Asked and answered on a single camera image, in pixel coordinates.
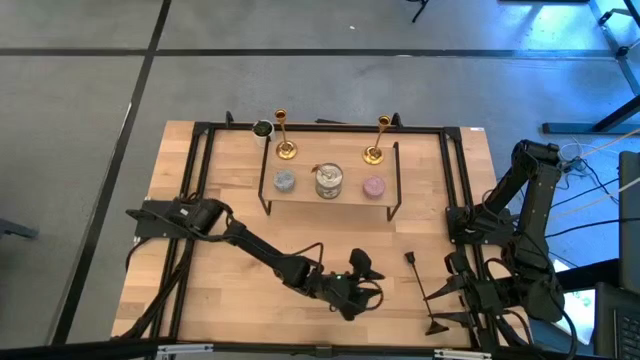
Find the black keyboard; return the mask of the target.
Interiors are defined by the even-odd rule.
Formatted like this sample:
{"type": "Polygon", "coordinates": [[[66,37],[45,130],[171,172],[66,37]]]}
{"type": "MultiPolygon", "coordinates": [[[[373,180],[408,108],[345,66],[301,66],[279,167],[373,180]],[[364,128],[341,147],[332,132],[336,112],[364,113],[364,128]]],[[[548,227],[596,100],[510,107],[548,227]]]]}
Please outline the black keyboard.
{"type": "Polygon", "coordinates": [[[640,360],[640,295],[597,283],[595,353],[615,360],[640,360]]]}

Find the black tripod leg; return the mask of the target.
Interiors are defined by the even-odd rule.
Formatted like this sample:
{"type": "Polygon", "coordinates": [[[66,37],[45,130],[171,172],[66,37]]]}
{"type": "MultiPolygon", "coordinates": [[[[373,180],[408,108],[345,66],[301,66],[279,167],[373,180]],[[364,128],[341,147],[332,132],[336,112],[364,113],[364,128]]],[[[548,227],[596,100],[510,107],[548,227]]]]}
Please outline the black tripod leg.
{"type": "Polygon", "coordinates": [[[411,23],[416,23],[418,18],[420,17],[420,15],[423,13],[424,9],[426,8],[427,4],[429,3],[430,0],[406,0],[407,2],[410,3],[416,3],[419,5],[418,10],[416,11],[416,13],[414,14],[411,23]]]}

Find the wooden shelf riser black legs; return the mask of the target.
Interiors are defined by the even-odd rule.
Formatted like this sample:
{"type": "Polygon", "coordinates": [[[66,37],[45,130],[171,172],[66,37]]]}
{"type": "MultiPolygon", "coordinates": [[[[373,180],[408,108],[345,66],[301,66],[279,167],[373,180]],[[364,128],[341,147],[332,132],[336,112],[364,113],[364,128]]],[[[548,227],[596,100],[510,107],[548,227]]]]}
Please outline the wooden shelf riser black legs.
{"type": "Polygon", "coordinates": [[[386,210],[388,220],[394,218],[402,204],[398,142],[381,149],[384,160],[378,165],[364,162],[362,145],[329,143],[319,138],[303,138],[298,145],[297,155],[290,160],[279,158],[272,142],[267,142],[264,147],[258,198],[266,214],[271,213],[273,202],[298,202],[380,207],[386,210]],[[335,199],[322,199],[316,193],[315,175],[311,170],[316,164],[322,163],[335,163],[343,171],[342,191],[335,199]],[[295,187],[290,193],[277,191],[273,184],[275,172],[283,169],[295,174],[295,187]],[[379,176],[385,181],[386,190],[379,199],[369,199],[363,193],[363,181],[370,176],[379,176]]]}

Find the gold candlestick holder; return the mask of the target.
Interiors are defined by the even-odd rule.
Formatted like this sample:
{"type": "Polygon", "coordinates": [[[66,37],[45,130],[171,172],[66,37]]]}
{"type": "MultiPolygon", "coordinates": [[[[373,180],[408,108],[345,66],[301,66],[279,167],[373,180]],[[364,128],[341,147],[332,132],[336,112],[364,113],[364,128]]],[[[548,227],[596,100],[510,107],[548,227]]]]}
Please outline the gold candlestick holder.
{"type": "Polygon", "coordinates": [[[281,142],[276,147],[276,155],[283,160],[293,159],[297,155],[297,145],[288,139],[286,133],[287,111],[284,108],[277,109],[274,116],[280,125],[282,135],[281,142]]]}
{"type": "Polygon", "coordinates": [[[378,133],[373,145],[363,150],[362,158],[369,165],[378,165],[384,160],[384,154],[379,147],[382,134],[391,126],[391,118],[388,115],[381,115],[378,118],[378,133]]]}

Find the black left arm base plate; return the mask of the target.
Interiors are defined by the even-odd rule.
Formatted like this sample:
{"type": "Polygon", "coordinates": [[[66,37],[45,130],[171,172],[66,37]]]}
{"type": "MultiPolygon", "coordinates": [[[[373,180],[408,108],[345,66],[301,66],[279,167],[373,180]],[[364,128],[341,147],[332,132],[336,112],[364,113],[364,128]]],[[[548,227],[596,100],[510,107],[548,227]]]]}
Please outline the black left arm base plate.
{"type": "Polygon", "coordinates": [[[185,238],[192,231],[201,233],[207,219],[195,203],[148,200],[140,209],[127,209],[136,222],[135,235],[140,238],[185,238]]]}

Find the black desk leg frame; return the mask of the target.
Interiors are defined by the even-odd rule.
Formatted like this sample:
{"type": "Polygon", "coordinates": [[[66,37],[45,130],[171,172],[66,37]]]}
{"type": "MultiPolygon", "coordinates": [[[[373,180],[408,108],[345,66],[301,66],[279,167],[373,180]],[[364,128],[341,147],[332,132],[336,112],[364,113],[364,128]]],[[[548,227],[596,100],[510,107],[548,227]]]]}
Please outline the black desk leg frame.
{"type": "Polygon", "coordinates": [[[620,0],[622,8],[611,8],[602,13],[595,0],[590,0],[589,6],[596,17],[597,24],[603,32],[612,51],[612,56],[618,63],[634,96],[631,100],[614,110],[612,113],[595,123],[543,123],[541,130],[550,135],[616,135],[634,136],[640,133],[640,123],[628,123],[633,116],[640,113],[640,79],[638,79],[627,62],[627,56],[632,49],[640,49],[640,36],[628,45],[620,45],[607,27],[607,22],[615,15],[630,17],[640,29],[640,0],[620,0]]]}

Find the grey chair base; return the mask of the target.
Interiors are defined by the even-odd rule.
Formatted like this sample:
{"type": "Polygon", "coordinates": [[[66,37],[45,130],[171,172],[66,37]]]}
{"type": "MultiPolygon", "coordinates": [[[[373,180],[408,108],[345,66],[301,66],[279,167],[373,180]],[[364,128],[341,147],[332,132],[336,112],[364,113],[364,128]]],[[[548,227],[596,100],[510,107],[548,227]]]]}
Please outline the grey chair base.
{"type": "Polygon", "coordinates": [[[33,239],[39,232],[35,229],[0,218],[0,239],[4,235],[16,235],[23,238],[33,239]]]}

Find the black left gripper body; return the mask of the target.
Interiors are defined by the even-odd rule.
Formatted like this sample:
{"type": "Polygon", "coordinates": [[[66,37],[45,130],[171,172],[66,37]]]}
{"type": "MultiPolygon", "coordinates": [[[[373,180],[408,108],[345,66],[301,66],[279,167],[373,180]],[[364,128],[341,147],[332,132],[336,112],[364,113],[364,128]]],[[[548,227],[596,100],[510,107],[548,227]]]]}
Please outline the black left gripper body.
{"type": "Polygon", "coordinates": [[[355,248],[351,251],[351,272],[323,274],[312,272],[312,297],[329,304],[332,312],[339,312],[346,321],[357,315],[379,308],[383,302],[383,290],[379,280],[369,280],[372,260],[367,253],[355,248]]]}

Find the small blue-grey candle tin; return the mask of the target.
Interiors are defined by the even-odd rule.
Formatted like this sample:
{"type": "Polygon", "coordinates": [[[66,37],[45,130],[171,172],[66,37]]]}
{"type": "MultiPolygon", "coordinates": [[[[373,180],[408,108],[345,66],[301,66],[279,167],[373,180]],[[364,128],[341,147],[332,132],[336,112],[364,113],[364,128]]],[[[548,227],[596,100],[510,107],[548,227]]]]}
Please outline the small blue-grey candle tin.
{"type": "Polygon", "coordinates": [[[273,176],[273,184],[277,191],[290,193],[295,187],[295,174],[289,169],[278,170],[273,176]]]}

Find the small pink candle tin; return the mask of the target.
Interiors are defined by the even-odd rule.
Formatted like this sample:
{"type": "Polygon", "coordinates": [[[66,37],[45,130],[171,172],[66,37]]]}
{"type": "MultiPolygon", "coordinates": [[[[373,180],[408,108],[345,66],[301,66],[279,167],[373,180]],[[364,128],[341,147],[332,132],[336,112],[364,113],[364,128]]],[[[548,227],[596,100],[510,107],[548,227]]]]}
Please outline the small pink candle tin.
{"type": "Polygon", "coordinates": [[[385,181],[379,176],[370,176],[363,181],[362,190],[369,199],[381,198],[386,190],[385,181]]]}

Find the white pot with plant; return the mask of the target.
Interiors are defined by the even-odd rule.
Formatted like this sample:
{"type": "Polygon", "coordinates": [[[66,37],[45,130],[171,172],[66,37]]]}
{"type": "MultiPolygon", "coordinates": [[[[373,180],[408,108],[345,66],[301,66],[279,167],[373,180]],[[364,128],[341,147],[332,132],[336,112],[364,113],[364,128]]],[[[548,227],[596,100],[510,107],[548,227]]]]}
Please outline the white pot with plant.
{"type": "Polygon", "coordinates": [[[251,129],[256,144],[264,148],[267,142],[272,142],[275,138],[275,127],[269,120],[262,119],[256,121],[251,129]]]}

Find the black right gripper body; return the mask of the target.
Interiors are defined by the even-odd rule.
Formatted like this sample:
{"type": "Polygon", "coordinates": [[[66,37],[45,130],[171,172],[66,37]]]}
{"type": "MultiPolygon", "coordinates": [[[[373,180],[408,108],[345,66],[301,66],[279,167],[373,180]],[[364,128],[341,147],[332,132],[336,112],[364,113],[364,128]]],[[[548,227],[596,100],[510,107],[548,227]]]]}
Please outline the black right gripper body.
{"type": "Polygon", "coordinates": [[[480,346],[499,346],[497,334],[498,325],[496,317],[502,314],[502,302],[498,290],[489,276],[488,260],[482,264],[485,276],[478,278],[470,268],[465,255],[452,252],[445,257],[447,270],[451,273],[449,278],[463,278],[467,285],[462,290],[467,311],[473,314],[476,321],[477,338],[480,346]]]}

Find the dark computer monitor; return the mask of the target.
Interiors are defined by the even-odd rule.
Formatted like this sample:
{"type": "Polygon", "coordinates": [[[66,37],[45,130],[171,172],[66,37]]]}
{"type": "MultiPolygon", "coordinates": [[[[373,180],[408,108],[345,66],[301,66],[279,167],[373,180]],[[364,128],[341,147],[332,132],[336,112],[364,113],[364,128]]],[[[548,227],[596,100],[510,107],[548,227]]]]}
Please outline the dark computer monitor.
{"type": "Polygon", "coordinates": [[[619,188],[620,282],[640,295],[640,153],[620,153],[619,188]]]}

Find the silver frame bracket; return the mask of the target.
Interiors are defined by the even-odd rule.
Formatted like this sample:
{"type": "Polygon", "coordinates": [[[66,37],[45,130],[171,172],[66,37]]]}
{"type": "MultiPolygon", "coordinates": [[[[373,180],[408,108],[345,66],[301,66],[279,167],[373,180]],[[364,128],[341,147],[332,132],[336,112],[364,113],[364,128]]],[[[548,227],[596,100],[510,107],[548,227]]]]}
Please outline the silver frame bracket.
{"type": "Polygon", "coordinates": [[[493,360],[490,353],[476,352],[470,350],[436,349],[433,354],[434,360],[493,360]]]}
{"type": "Polygon", "coordinates": [[[213,344],[172,344],[159,346],[157,348],[156,354],[158,356],[163,356],[164,358],[169,358],[171,356],[177,356],[181,354],[207,353],[212,352],[213,350],[213,344]]]}

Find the tall silver candle tin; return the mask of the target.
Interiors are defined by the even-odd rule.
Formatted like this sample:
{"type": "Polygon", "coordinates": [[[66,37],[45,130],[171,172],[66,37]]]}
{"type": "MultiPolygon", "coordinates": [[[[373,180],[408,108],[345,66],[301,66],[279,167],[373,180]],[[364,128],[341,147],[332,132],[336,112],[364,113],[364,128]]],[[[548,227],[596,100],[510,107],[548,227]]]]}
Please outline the tall silver candle tin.
{"type": "Polygon", "coordinates": [[[337,164],[316,164],[311,172],[315,175],[316,193],[322,199],[335,199],[340,195],[344,174],[337,164]]]}

